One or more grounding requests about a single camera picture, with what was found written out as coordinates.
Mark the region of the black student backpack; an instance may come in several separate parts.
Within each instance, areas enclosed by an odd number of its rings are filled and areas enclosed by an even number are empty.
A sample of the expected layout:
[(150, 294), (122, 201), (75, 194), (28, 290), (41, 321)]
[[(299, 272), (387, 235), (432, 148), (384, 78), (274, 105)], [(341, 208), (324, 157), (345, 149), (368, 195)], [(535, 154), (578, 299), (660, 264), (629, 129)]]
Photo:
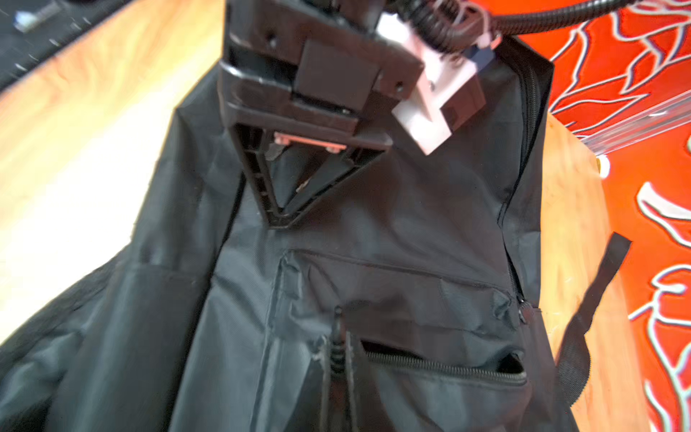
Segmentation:
[(554, 360), (540, 297), (554, 66), (520, 41), (486, 107), (430, 155), (393, 148), (287, 230), (264, 224), (212, 68), (176, 108), (131, 243), (1, 347), (5, 431), (285, 431), (331, 343), (329, 430), (349, 431), (346, 333), (393, 431), (574, 431), (585, 333), (628, 251), (614, 235)]

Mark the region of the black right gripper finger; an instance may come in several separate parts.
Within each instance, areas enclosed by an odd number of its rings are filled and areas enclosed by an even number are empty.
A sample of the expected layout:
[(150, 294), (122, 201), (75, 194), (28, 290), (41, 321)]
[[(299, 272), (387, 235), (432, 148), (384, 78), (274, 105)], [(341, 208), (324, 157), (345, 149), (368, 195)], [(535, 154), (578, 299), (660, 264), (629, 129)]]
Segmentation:
[(280, 226), (290, 227), (332, 189), (387, 153), (347, 148), (334, 154), (311, 146), (291, 146), (280, 156)]
[(247, 183), (255, 197), (262, 220), (267, 227), (288, 227), (291, 218), (278, 205), (267, 154), (274, 140), (270, 130), (234, 124), (229, 133)]

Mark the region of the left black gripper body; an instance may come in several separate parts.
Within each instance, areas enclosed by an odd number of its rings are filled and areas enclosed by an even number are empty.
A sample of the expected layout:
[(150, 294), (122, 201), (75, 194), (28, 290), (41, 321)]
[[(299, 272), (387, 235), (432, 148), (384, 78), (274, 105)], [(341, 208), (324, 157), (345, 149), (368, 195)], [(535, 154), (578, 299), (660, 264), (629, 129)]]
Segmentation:
[(381, 127), (423, 63), (376, 32), (383, 1), (228, 1), (218, 91), (224, 124), (387, 149)]

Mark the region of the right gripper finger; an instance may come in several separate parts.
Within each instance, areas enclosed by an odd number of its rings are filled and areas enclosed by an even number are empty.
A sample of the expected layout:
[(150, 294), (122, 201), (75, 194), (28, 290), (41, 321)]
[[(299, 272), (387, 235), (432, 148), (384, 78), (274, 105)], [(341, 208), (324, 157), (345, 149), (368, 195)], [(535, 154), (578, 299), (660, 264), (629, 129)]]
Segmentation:
[(393, 431), (394, 426), (383, 406), (370, 360), (362, 341), (345, 333), (345, 377), (349, 431)]
[(285, 431), (328, 431), (331, 343), (326, 336), (311, 345), (310, 363)]

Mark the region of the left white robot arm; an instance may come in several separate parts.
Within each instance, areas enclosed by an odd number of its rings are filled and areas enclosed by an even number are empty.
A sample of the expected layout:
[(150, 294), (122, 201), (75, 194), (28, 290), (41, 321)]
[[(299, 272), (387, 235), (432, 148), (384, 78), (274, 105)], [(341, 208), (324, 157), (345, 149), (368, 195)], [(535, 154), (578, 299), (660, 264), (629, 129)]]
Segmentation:
[(433, 152), (485, 103), (500, 45), (624, 7), (491, 14), (471, 1), (230, 1), (218, 91), (260, 214), (287, 228), (392, 147), (392, 115)]

